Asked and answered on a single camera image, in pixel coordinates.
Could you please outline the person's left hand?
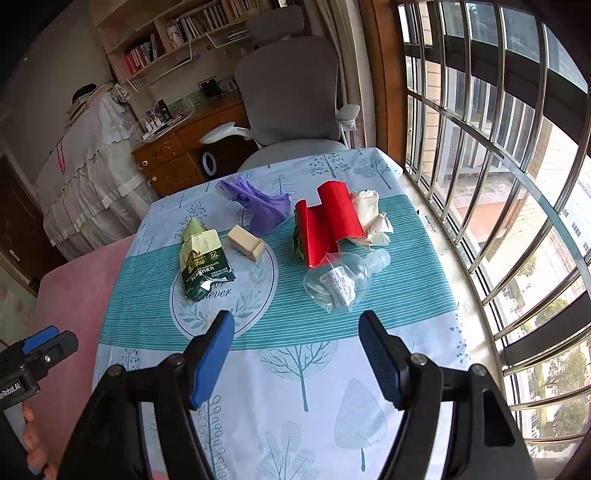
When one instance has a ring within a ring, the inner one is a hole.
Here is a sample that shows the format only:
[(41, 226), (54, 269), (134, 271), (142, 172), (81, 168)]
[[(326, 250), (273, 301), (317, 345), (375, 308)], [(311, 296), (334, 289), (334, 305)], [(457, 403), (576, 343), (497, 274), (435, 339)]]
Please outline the person's left hand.
[(48, 449), (43, 443), (41, 431), (35, 424), (33, 410), (27, 403), (22, 405), (25, 427), (23, 443), (27, 451), (27, 466), (33, 474), (43, 474), (44, 479), (55, 480), (57, 470), (49, 461)]

